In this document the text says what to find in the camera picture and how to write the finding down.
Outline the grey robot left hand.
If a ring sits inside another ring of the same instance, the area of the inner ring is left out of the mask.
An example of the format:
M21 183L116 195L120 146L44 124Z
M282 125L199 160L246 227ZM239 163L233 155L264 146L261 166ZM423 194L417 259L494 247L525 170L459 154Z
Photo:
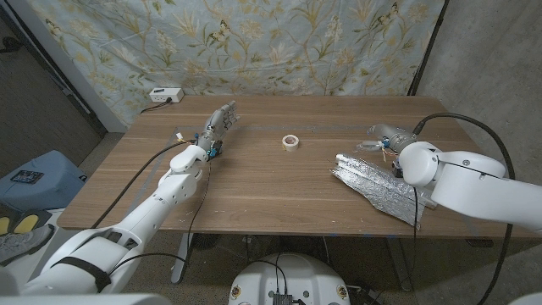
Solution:
M233 100L215 110L206 121L197 145L207 152L209 159L221 153L226 132L240 119L236 109L236 101Z

